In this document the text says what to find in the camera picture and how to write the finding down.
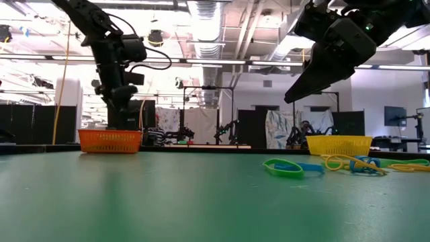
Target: yellow basket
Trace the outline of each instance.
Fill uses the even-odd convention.
[[[321,135],[307,136],[311,155],[369,155],[372,137]]]

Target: table surface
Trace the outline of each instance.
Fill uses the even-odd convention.
[[[273,177],[304,155],[0,156],[2,241],[426,241],[427,173]]]

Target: blue rubber band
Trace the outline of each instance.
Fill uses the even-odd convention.
[[[318,171],[324,173],[324,168],[322,167],[322,165],[313,165],[306,163],[297,163],[297,165],[301,166],[304,171]],[[297,167],[294,167],[293,165],[275,163],[275,169],[280,169],[284,171],[295,171],[297,170]]]
[[[367,157],[364,155],[358,155],[355,157],[356,159],[359,159],[360,161],[366,162],[367,164],[373,163],[376,167],[381,168],[381,161],[378,158],[372,158]],[[369,168],[369,167],[362,167],[362,168],[355,168],[355,161],[349,161],[349,169],[351,172],[369,172],[369,173],[376,173],[375,169]]]

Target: plastic basket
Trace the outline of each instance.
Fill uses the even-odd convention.
[[[372,137],[369,136],[307,136],[311,155],[368,155]]]
[[[79,130],[81,150],[86,153],[137,153],[142,141],[140,131]]]

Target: cable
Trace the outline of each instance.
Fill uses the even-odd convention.
[[[7,41],[9,40],[9,37],[6,37],[5,42],[2,44],[1,48],[0,48],[0,54],[3,51],[3,49],[5,48],[5,45],[7,44]]]
[[[107,15],[108,15],[108,16],[111,16],[111,17],[114,17],[114,18],[117,18],[117,19],[119,19],[119,20],[123,21],[124,23],[126,23],[126,24],[127,24],[127,25],[132,29],[133,33],[137,35],[136,30],[135,30],[135,29],[133,28],[133,26],[132,26],[129,22],[127,22],[125,19],[120,18],[120,17],[118,17],[118,16],[116,16],[116,15],[113,15],[113,14],[110,14],[110,13],[107,13]]]
[[[151,90],[151,87],[153,86],[153,81],[154,81],[154,77],[150,80],[148,91],[146,92],[146,96],[143,97],[142,105],[140,105],[140,111],[139,111],[139,130],[143,129],[142,111],[143,111],[143,107],[145,105],[146,97],[147,97],[149,91]]]
[[[55,145],[55,141],[56,141],[56,128],[57,128],[57,124],[58,124],[58,117],[60,116],[62,91],[65,88],[67,64],[69,63],[69,50],[70,50],[70,33],[71,33],[71,28],[72,28],[72,22],[69,22],[69,34],[67,34],[66,63],[64,64],[65,68],[64,68],[64,72],[62,74],[60,98],[58,99],[58,105],[56,107],[56,114],[55,114],[55,121],[54,121],[54,134],[52,135],[52,145]]]
[[[166,67],[162,67],[162,68],[156,68],[156,67],[152,67],[152,66],[148,66],[148,65],[144,65],[144,64],[139,64],[139,65],[135,65],[134,67],[132,67],[130,70],[129,70],[129,72],[133,72],[133,70],[136,68],[136,67],[147,67],[147,68],[150,68],[150,69],[152,69],[152,70],[158,70],[158,71],[163,71],[163,70],[167,70],[167,69],[169,69],[171,66],[172,66],[172,59],[168,56],[168,55],[166,55],[165,53],[163,53],[163,52],[161,52],[161,51],[159,51],[159,50],[155,50],[155,49],[153,49],[153,48],[149,48],[149,47],[146,47],[146,49],[147,50],[151,50],[151,51],[153,51],[153,52],[157,52],[157,53],[159,53],[159,54],[161,54],[161,55],[163,55],[163,56],[166,56],[166,58],[167,59],[169,59],[169,65],[168,66],[166,66]]]

